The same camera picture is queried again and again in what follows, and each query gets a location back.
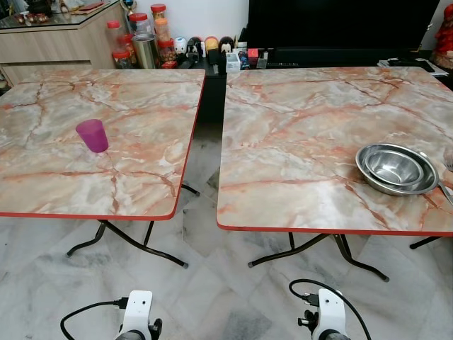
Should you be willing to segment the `purple plastic cup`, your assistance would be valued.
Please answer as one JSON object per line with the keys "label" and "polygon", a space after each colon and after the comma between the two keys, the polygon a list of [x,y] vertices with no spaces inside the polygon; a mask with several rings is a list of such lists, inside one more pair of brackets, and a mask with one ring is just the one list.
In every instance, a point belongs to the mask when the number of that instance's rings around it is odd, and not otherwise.
{"label": "purple plastic cup", "polygon": [[109,149],[109,140],[101,120],[85,120],[76,126],[76,132],[91,152],[101,153]]}

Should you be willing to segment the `stainless steel spoon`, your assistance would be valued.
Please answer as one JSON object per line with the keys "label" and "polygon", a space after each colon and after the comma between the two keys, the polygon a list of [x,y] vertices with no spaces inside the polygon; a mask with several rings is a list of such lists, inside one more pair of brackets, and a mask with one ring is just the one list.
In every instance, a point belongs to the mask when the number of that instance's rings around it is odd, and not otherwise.
{"label": "stainless steel spoon", "polygon": [[[448,156],[443,156],[443,164],[444,164],[444,171],[452,171],[452,159]],[[437,187],[444,193],[445,198],[449,201],[449,204],[453,206],[453,198],[452,194],[449,192],[449,189],[443,184],[441,173],[443,172],[442,169],[435,169],[435,177],[437,178]]]}

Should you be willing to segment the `stainless steel plate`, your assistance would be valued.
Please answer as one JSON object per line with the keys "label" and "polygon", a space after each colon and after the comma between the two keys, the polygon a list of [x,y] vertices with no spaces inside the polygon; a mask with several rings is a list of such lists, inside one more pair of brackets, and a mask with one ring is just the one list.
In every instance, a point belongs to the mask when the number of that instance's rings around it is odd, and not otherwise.
{"label": "stainless steel plate", "polygon": [[[369,153],[375,152],[378,149],[391,149],[398,150],[405,155],[411,156],[415,161],[421,165],[421,168],[425,172],[425,177],[421,179],[417,184],[410,186],[396,186],[394,184],[388,184],[381,179],[377,179],[375,175],[365,165],[365,157]],[[409,149],[404,146],[399,146],[397,144],[389,143],[374,143],[369,144],[362,149],[359,149],[355,155],[355,161],[362,175],[365,176],[366,182],[371,185],[375,190],[381,191],[382,193],[392,195],[392,196],[408,196],[408,195],[422,195],[427,194],[430,191],[433,191],[437,187],[437,178],[435,177],[435,167],[428,159],[427,155],[423,152],[418,152],[418,150]]]}

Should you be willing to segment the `stainless steel bowl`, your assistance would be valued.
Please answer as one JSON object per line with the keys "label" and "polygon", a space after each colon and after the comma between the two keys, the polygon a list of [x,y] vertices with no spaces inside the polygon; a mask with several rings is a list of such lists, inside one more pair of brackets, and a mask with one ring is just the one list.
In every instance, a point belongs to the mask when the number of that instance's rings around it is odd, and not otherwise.
{"label": "stainless steel bowl", "polygon": [[376,178],[396,186],[417,184],[425,177],[421,165],[398,150],[375,150],[365,157],[365,165]]}

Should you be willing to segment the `red figurine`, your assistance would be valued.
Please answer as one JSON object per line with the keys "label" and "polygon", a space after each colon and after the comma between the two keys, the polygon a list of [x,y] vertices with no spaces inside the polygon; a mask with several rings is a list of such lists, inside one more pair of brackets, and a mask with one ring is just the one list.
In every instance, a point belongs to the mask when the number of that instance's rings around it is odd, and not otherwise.
{"label": "red figurine", "polygon": [[449,4],[443,12],[443,22],[435,35],[435,49],[430,61],[444,69],[453,69],[453,4]]}

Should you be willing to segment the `black television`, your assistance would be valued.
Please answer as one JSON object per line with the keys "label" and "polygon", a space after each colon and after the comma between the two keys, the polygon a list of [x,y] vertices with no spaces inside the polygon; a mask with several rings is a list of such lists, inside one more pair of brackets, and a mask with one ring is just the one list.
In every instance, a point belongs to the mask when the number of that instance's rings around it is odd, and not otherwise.
{"label": "black television", "polygon": [[440,0],[249,0],[250,47],[402,49],[420,45]]}

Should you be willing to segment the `small white box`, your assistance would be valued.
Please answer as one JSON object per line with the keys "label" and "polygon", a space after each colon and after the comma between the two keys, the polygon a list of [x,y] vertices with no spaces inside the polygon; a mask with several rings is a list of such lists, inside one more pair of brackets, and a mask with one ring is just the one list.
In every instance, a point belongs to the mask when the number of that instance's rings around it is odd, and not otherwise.
{"label": "small white box", "polygon": [[224,71],[227,72],[227,74],[241,71],[241,60],[238,54],[229,52],[229,54],[224,55]]}

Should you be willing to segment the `black and white figurine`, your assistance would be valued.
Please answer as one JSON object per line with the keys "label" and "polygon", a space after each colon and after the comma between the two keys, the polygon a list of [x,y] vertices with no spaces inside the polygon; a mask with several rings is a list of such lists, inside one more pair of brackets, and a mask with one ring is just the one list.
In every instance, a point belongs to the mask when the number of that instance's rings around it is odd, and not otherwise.
{"label": "black and white figurine", "polygon": [[230,54],[230,52],[233,52],[233,49],[235,49],[236,42],[233,37],[224,36],[219,40],[218,45],[222,54]]}

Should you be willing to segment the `yellow top figurine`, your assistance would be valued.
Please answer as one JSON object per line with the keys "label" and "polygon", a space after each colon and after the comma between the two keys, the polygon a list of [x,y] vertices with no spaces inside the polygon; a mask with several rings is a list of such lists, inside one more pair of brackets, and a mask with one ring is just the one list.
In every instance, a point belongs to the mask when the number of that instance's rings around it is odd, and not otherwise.
{"label": "yellow top figurine", "polygon": [[219,54],[219,43],[218,38],[214,36],[208,36],[204,42],[205,56],[208,64],[216,64],[217,55]]}

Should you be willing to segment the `small black figurine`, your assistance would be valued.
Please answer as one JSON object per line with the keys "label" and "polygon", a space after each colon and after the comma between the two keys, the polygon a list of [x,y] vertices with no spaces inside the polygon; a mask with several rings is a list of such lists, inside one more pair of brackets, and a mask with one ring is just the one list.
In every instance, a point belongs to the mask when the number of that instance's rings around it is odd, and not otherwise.
{"label": "small black figurine", "polygon": [[191,37],[187,41],[187,49],[185,49],[185,56],[195,62],[200,61],[203,56],[203,42],[200,37]]}

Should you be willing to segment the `red lid plastic jar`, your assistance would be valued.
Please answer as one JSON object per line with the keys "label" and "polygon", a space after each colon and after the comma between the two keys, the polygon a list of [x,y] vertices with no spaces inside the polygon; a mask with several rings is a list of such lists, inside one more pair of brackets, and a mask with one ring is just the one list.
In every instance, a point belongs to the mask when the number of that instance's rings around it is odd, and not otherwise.
{"label": "red lid plastic jar", "polygon": [[146,13],[132,13],[127,17],[134,35],[154,35],[154,25]]}
{"label": "red lid plastic jar", "polygon": [[166,41],[158,41],[159,56],[161,56],[162,69],[174,69],[178,64],[178,53],[173,38]]}
{"label": "red lid plastic jar", "polygon": [[134,64],[132,62],[132,54],[127,50],[117,50],[111,52],[111,58],[113,59],[115,68],[117,70],[132,70]]}
{"label": "red lid plastic jar", "polygon": [[106,23],[106,36],[109,42],[110,51],[113,54],[120,54],[120,52],[126,52],[126,48],[120,42],[124,33],[122,31],[122,25],[120,25],[120,21],[108,21]]}

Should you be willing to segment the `tall orange lid jar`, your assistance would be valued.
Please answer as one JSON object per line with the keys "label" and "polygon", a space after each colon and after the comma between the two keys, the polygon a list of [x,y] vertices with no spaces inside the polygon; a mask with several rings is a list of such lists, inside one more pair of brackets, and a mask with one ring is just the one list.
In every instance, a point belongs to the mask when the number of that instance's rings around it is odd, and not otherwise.
{"label": "tall orange lid jar", "polygon": [[150,6],[150,12],[154,20],[156,39],[159,41],[169,41],[172,39],[166,10],[167,6],[165,6],[165,4],[152,4]]}

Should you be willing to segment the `steel canister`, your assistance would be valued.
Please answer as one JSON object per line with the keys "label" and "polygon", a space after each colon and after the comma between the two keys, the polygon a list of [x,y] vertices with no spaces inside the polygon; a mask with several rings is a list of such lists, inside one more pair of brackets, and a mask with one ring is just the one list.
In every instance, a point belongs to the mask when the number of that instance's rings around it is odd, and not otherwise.
{"label": "steel canister", "polygon": [[138,65],[142,69],[152,70],[159,67],[159,53],[156,51],[156,36],[153,33],[136,33],[132,37]]}

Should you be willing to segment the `wooden cabinet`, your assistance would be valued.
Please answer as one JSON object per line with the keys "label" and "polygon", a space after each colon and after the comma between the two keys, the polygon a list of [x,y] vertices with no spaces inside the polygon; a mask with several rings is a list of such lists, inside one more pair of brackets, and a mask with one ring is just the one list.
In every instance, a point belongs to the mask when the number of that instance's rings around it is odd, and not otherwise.
{"label": "wooden cabinet", "polygon": [[46,70],[113,70],[107,22],[124,23],[118,2],[89,14],[55,14],[42,25],[0,20],[0,72],[12,86]]}

